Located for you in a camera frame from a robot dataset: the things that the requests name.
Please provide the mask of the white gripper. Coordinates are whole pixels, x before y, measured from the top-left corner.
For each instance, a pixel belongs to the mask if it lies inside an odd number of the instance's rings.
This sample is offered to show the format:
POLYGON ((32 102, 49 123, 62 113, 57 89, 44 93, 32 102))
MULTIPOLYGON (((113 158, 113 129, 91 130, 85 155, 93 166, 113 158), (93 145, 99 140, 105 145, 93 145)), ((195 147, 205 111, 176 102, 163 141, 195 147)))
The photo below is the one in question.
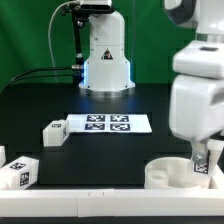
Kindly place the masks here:
POLYGON ((172 85, 169 127, 191 141, 192 160, 207 162, 210 136, 224 129, 224 80, 178 75, 172 85))

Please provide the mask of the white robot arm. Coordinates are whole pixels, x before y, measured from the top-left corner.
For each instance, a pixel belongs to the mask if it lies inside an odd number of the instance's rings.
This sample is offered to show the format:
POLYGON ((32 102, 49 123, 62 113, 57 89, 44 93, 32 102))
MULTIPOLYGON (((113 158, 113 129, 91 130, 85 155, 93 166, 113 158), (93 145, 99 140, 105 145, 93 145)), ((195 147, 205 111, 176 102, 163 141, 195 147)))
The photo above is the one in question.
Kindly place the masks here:
MULTIPOLYGON (((132 90, 123 17, 112 9, 112 0, 81 0, 80 6, 90 21, 90 56, 80 90, 98 97, 132 90)), ((169 127, 191 143, 193 161, 204 164, 210 136, 224 129, 224 0, 163 0, 163 10, 175 25, 196 30, 196 38, 173 57, 178 76, 169 127)))

